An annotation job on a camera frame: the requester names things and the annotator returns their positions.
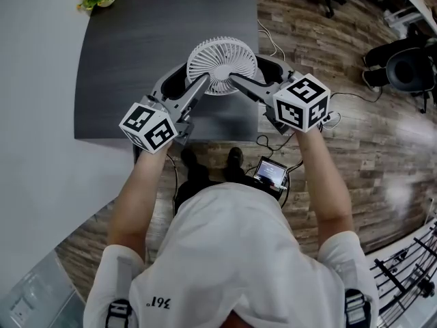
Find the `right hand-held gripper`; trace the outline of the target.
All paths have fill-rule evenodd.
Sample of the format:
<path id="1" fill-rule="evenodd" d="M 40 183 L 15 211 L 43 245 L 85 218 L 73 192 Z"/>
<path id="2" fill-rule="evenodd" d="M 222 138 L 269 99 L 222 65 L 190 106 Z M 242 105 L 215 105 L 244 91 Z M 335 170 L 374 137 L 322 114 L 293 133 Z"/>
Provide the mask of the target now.
<path id="1" fill-rule="evenodd" d="M 321 81 L 280 59 L 256 58 L 263 83 L 241 74 L 231 74 L 229 80 L 245 96 L 265 105 L 264 115 L 282 135 L 290 129 L 306 133 L 327 116 L 330 90 Z"/>

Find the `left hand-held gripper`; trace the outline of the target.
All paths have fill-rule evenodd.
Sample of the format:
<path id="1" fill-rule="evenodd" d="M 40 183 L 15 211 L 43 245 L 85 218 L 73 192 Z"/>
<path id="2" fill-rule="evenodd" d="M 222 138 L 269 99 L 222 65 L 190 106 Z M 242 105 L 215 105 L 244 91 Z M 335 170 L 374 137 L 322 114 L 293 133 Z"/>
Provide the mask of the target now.
<path id="1" fill-rule="evenodd" d="M 161 77 L 151 94 L 132 105 L 119 127 L 134 145 L 152 154 L 171 140 L 185 145 L 193 131 L 191 111 L 209 86 L 208 73 L 190 84 L 186 64 L 181 64 Z"/>

